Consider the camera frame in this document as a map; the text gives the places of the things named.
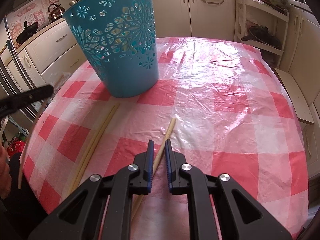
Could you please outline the person's left hand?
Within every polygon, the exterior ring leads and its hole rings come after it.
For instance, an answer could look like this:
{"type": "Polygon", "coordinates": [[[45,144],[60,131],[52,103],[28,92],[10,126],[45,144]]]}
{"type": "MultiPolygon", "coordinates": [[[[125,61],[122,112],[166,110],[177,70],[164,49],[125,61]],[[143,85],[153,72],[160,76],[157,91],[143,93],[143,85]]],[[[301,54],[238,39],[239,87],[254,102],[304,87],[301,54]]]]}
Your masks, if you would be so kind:
{"type": "Polygon", "coordinates": [[[9,174],[10,168],[7,163],[7,152],[1,146],[0,152],[0,196],[1,199],[7,198],[11,191],[11,176],[9,174]]]}

